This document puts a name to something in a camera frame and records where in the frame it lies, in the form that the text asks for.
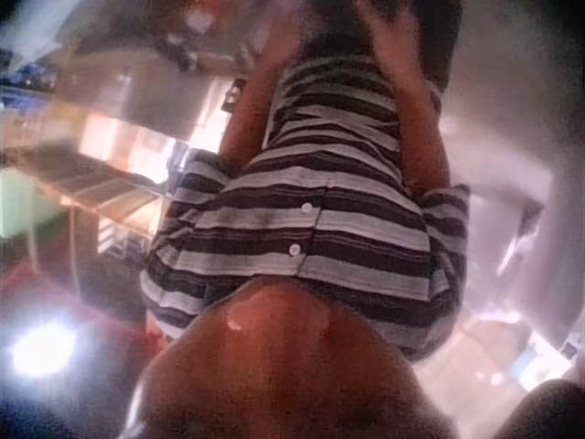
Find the shirt sleeve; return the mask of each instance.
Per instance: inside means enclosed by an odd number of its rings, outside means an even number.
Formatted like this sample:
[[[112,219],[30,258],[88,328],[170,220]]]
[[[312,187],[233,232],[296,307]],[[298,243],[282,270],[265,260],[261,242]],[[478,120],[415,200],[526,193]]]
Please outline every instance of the shirt sleeve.
[[[186,327],[202,307],[185,274],[176,270],[177,259],[201,215],[238,173],[238,166],[218,155],[194,152],[144,260],[144,301],[156,323],[171,337],[177,337],[179,328]]]
[[[461,310],[467,274],[469,200],[470,189],[463,185],[435,189],[416,200],[430,238],[430,299],[444,307],[420,353],[422,358],[447,340]]]

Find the shirt button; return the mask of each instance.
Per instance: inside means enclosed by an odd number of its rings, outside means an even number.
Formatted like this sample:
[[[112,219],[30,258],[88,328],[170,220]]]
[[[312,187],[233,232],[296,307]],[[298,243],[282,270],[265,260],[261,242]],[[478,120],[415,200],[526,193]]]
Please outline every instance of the shirt button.
[[[310,213],[313,210],[313,205],[311,203],[304,203],[301,207],[302,213]]]
[[[289,249],[291,256],[298,256],[301,254],[301,246],[299,244],[293,244]]]

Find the light fixture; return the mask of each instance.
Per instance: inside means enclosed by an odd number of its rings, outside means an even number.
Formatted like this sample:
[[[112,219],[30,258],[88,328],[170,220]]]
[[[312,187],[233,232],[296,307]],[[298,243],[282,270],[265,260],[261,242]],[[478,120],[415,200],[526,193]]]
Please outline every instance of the light fixture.
[[[75,334],[59,322],[49,322],[20,338],[12,349],[17,372],[43,377],[63,370],[75,346]]]

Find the black and white striped shirt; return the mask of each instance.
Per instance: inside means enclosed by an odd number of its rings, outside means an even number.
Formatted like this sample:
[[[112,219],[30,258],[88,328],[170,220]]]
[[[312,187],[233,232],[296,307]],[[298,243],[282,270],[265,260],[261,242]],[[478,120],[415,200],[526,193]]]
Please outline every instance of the black and white striped shirt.
[[[267,145],[248,165],[194,154],[142,272],[168,336],[262,275],[353,307],[412,359],[451,334],[469,191],[409,195],[388,90],[369,56],[306,60],[282,80]]]

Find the person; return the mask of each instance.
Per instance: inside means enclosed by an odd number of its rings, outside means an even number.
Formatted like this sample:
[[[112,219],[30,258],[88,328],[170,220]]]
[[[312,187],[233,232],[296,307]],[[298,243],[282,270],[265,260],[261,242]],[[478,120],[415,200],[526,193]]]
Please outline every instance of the person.
[[[366,37],[276,18],[218,154],[186,166],[141,274],[175,341],[122,437],[455,436],[410,366],[462,304],[469,189],[431,74],[454,39],[433,69],[420,9],[355,7]]]

